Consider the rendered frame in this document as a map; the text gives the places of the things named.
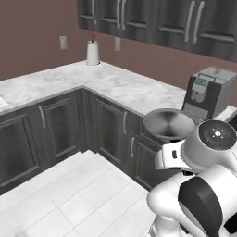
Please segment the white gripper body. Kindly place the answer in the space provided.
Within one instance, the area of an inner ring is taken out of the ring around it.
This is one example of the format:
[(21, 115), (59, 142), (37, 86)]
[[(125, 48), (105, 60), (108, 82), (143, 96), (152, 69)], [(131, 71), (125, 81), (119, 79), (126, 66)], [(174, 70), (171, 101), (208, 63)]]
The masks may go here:
[(160, 149), (155, 156), (155, 168), (156, 169), (168, 169), (163, 159), (163, 149)]

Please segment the grey metal pan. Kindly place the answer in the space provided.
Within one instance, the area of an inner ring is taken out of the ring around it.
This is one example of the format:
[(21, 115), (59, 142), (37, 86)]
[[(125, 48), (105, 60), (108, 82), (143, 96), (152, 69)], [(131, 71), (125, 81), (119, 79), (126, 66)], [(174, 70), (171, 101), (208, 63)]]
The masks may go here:
[(168, 141), (185, 139), (197, 124), (193, 116), (174, 108), (159, 108), (143, 118), (143, 125), (149, 133)]

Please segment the dark base cupboard door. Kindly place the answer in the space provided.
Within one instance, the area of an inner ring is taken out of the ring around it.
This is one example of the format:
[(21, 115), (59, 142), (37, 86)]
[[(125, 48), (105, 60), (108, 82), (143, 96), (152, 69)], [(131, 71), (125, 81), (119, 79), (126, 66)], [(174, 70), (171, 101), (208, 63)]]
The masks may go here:
[(4, 117), (0, 121), (0, 194), (41, 171), (28, 116)]
[(140, 135), (135, 137), (133, 148), (135, 158), (134, 180), (147, 191), (179, 173), (177, 169), (156, 169), (155, 157), (161, 148), (161, 143), (153, 143)]
[(76, 94), (62, 94), (41, 102), (39, 106), (44, 112), (42, 139), (49, 165), (53, 166), (82, 151), (83, 128)]
[(96, 96), (94, 99), (94, 131), (96, 133), (95, 147), (108, 161), (121, 167), (123, 144), (127, 133), (123, 134), (123, 114), (126, 110)]

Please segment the grey coffee machine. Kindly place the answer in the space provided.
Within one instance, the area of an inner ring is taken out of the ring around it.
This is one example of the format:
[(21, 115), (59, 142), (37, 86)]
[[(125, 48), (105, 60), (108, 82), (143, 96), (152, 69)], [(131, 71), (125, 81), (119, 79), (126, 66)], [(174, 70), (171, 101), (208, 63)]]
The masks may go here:
[(226, 109), (236, 79), (237, 73), (214, 67), (194, 73), (182, 110), (202, 120), (214, 119)]

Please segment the white paper towel roll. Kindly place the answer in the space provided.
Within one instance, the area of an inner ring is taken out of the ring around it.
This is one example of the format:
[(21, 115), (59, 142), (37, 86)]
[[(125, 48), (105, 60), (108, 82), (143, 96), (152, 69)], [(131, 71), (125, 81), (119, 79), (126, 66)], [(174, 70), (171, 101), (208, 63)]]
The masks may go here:
[(86, 63), (87, 63), (88, 66), (97, 66), (97, 65), (100, 64), (99, 44), (94, 39), (94, 35), (92, 35), (92, 39), (87, 42)]

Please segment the dark wall cupboard door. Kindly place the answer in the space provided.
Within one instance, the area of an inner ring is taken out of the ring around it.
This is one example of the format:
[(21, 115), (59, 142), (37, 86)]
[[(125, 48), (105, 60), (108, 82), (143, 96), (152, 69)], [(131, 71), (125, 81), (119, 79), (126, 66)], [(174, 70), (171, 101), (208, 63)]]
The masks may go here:
[(125, 26), (122, 30), (123, 38), (148, 42), (148, 31), (150, 26), (150, 14), (152, 12), (153, 0), (127, 0), (125, 6)]
[(117, 0), (99, 0), (98, 19), (101, 33), (119, 37), (120, 30), (116, 20)]
[(96, 25), (93, 23), (91, 0), (77, 0), (78, 24), (81, 29), (97, 31), (97, 0), (94, 0)]
[(154, 0), (152, 42), (179, 50), (186, 50), (184, 42), (188, 11), (192, 0)]
[(192, 51), (237, 62), (237, 0), (205, 1)]

